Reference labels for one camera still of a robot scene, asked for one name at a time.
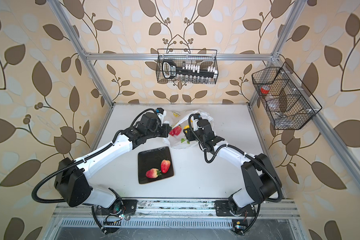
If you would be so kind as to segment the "green fake leaf sprig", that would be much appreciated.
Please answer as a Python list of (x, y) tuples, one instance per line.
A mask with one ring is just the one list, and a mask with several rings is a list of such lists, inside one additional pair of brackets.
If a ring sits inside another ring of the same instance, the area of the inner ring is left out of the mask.
[(182, 138), (182, 139), (181, 139), (181, 143), (187, 143), (187, 144), (190, 144), (190, 141), (189, 141), (189, 140), (187, 140), (187, 139)]

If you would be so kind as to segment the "white plastic bag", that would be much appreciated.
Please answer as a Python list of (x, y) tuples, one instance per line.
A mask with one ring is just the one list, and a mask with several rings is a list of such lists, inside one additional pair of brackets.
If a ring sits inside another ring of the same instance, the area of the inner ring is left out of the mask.
[[(195, 136), (191, 133), (190, 128), (184, 130), (185, 126), (190, 126), (188, 119), (191, 114), (196, 114), (199, 115), (202, 119), (207, 119), (211, 123), (212, 127), (214, 126), (214, 119), (207, 112), (202, 110), (188, 110), (182, 112), (168, 111), (164, 117), (164, 124), (169, 124), (172, 129), (176, 126), (181, 126), (182, 132), (178, 136), (169, 135), (167, 138), (164, 138), (164, 144), (172, 149), (178, 150), (188, 149), (198, 145), (198, 142)], [(182, 138), (189, 140), (190, 144), (181, 143)]]

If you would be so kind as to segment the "red fake strawberry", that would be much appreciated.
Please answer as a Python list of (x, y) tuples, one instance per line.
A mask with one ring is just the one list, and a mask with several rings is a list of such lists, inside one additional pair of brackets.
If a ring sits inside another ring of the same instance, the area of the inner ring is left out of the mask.
[(181, 126), (176, 126), (169, 132), (169, 135), (178, 136), (181, 132), (182, 132)]
[(147, 177), (148, 179), (156, 179), (156, 178), (158, 178), (161, 174), (162, 174), (162, 173), (161, 173), (161, 171), (160, 171), (159, 169), (153, 168), (153, 169), (150, 169), (150, 170), (148, 170), (148, 171), (146, 172), (146, 177)]
[(162, 160), (161, 162), (161, 172), (163, 174), (167, 173), (170, 169), (170, 166), (171, 166), (171, 161), (169, 160)]

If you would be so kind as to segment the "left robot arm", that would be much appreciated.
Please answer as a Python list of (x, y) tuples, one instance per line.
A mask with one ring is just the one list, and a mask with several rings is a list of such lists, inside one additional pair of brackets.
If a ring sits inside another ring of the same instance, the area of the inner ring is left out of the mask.
[[(89, 180), (113, 160), (145, 144), (147, 140), (168, 137), (172, 128), (164, 122), (166, 113), (162, 108), (144, 110), (127, 129), (117, 131), (109, 143), (75, 160), (63, 159), (57, 171), (34, 187), (32, 199), (41, 204), (67, 203), (70, 207), (84, 204), (110, 208), (119, 195), (113, 189), (91, 186)], [(55, 179), (54, 186), (60, 199), (42, 199), (38, 196), (39, 189), (51, 179)]]

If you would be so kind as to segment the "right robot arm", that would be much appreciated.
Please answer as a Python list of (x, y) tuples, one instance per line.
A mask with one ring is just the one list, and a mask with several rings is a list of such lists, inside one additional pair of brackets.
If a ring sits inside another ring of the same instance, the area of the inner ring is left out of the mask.
[(246, 227), (234, 227), (236, 235), (245, 235), (256, 222), (263, 202), (278, 203), (283, 199), (282, 184), (275, 168), (265, 154), (248, 154), (236, 146), (224, 143), (215, 135), (212, 125), (200, 114), (190, 114), (189, 128), (184, 131), (189, 141), (197, 141), (205, 162), (211, 164), (216, 157), (223, 158), (242, 171), (245, 187), (229, 196), (230, 214), (240, 216), (248, 206), (257, 206), (253, 220)]

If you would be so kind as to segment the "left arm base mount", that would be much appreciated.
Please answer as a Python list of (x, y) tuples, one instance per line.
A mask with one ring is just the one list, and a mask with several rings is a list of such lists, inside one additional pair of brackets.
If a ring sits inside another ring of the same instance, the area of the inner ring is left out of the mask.
[(117, 199), (109, 208), (92, 206), (92, 216), (103, 234), (117, 232), (136, 213), (138, 200)]

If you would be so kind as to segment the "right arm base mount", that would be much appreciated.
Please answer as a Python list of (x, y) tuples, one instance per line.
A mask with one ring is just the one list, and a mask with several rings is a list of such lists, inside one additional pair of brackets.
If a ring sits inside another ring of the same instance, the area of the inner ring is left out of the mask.
[(251, 204), (238, 207), (233, 200), (216, 200), (214, 203), (218, 217), (236, 217), (233, 220), (233, 232), (243, 236), (254, 225), (259, 213)]

